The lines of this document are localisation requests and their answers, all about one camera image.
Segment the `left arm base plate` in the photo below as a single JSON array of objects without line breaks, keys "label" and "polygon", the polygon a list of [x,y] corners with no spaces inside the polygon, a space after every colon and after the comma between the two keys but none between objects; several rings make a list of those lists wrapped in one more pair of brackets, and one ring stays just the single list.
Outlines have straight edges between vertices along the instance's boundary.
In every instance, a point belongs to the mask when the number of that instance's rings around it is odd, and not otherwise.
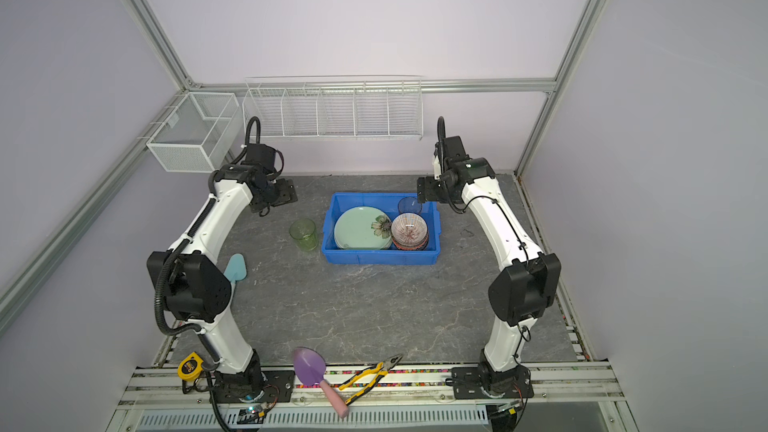
[{"label": "left arm base plate", "polygon": [[295,379],[292,369],[262,371],[254,382],[238,374],[214,372],[213,393],[220,404],[286,403],[291,400]]}]

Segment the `pink striped ribbed bowl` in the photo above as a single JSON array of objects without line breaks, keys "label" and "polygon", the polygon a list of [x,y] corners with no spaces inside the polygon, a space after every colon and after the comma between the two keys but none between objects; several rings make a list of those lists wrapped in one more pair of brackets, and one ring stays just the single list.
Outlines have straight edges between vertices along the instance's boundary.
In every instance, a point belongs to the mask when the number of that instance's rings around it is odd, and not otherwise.
[{"label": "pink striped ribbed bowl", "polygon": [[428,238],[428,226],[420,215],[398,215],[390,229],[393,240],[404,244],[418,244]]}]

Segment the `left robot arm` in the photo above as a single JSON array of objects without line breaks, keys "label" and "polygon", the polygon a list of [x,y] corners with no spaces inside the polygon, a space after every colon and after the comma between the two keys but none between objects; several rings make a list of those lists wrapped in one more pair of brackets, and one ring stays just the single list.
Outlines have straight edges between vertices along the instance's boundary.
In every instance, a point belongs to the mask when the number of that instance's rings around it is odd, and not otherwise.
[{"label": "left robot arm", "polygon": [[297,201],[292,180],[282,176],[284,162],[282,152],[262,142],[259,118],[250,118],[242,151],[208,176],[207,200],[191,225],[147,259],[156,324],[169,337],[192,332],[199,338],[210,357],[202,374],[215,398],[253,402],[267,386],[258,353],[233,317],[234,283],[218,257],[244,210],[264,217]]}]

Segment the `mint green plate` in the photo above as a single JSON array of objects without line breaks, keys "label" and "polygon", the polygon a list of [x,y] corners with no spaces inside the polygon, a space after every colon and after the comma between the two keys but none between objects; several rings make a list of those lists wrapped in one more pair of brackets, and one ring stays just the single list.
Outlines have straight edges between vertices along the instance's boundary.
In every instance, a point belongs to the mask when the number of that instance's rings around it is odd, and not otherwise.
[{"label": "mint green plate", "polygon": [[384,250],[392,243],[391,219],[370,206],[345,211],[334,226],[336,247],[342,250]]}]

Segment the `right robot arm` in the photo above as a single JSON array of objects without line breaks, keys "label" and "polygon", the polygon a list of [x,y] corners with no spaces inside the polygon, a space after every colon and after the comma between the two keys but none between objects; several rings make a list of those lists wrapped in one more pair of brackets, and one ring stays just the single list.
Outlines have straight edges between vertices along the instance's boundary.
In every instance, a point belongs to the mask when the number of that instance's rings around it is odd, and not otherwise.
[{"label": "right robot arm", "polygon": [[495,255],[499,273],[488,288],[495,316],[476,369],[452,382],[466,392],[489,398],[533,396],[530,370],[521,360],[537,320],[554,304],[562,265],[525,231],[508,205],[489,162],[472,158],[459,136],[448,136],[445,119],[437,120],[433,173],[417,181],[421,203],[448,205],[471,213]]}]

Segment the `amber glass cup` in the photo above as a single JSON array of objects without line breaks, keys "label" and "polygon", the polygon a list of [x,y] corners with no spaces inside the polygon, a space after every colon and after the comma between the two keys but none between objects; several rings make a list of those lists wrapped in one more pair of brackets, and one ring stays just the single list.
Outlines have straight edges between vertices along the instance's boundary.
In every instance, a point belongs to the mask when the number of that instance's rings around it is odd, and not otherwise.
[{"label": "amber glass cup", "polygon": [[418,200],[416,196],[406,196],[398,202],[398,213],[421,215],[423,204]]}]

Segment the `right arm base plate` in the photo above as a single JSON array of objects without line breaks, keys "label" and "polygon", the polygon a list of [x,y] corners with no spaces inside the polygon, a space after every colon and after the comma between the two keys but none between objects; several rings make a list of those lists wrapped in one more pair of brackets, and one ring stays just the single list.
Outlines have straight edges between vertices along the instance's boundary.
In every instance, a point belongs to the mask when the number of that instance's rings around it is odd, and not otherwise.
[{"label": "right arm base plate", "polygon": [[519,365],[508,371],[496,372],[485,364],[475,367],[455,367],[445,384],[459,400],[529,399],[534,396],[530,370]]}]

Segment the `green glass cup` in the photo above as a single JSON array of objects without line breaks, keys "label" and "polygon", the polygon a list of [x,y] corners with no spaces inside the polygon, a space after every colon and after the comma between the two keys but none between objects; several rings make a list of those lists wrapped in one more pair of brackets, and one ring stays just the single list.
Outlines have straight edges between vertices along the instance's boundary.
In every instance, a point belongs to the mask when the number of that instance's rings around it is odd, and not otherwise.
[{"label": "green glass cup", "polygon": [[317,227],[309,218],[294,221],[289,227],[289,235],[302,251],[312,251],[318,246]]}]

